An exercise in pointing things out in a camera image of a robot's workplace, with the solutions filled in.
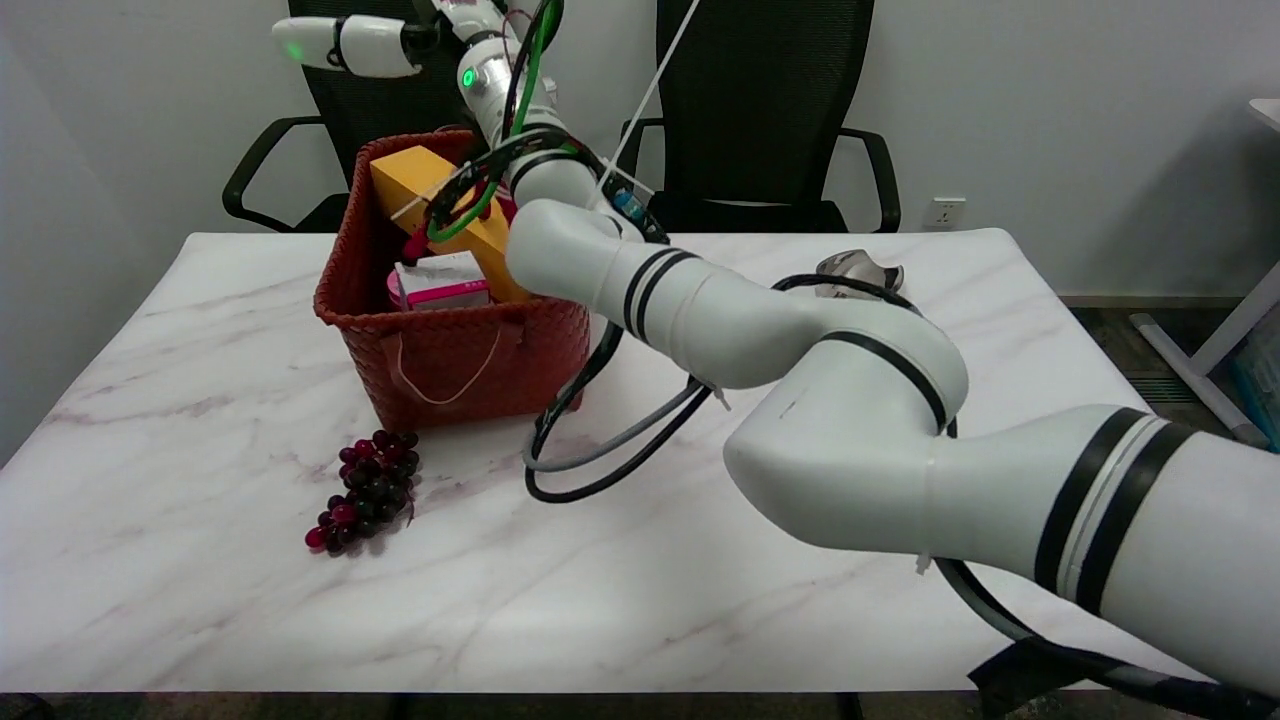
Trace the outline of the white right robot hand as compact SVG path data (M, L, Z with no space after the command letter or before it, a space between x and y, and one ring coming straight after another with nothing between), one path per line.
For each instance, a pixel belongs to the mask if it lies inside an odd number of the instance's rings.
M509 38L506 12L494 1L415 1L413 22L380 15L297 15L276 22L271 37L302 67L394 79L416 76L448 38L463 50Z

